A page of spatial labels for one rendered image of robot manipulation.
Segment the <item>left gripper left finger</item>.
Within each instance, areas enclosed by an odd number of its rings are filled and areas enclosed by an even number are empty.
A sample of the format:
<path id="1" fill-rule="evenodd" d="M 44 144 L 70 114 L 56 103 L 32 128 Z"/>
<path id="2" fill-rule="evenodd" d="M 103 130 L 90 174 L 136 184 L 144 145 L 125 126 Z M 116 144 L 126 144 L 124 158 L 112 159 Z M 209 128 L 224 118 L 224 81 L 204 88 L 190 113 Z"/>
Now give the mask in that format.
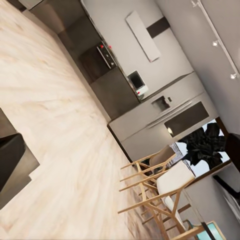
<path id="1" fill-rule="evenodd" d="M 0 191 L 3 190 L 25 152 L 25 142 L 21 133 L 0 138 Z"/>

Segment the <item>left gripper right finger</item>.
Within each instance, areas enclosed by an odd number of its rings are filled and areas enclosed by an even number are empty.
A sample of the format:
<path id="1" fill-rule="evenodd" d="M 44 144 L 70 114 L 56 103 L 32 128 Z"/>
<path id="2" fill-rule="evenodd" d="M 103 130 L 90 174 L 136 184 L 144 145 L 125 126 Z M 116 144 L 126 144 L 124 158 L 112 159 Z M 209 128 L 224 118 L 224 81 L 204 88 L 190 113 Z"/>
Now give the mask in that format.
<path id="1" fill-rule="evenodd" d="M 240 172 L 240 135 L 230 132 L 224 150 Z"/>

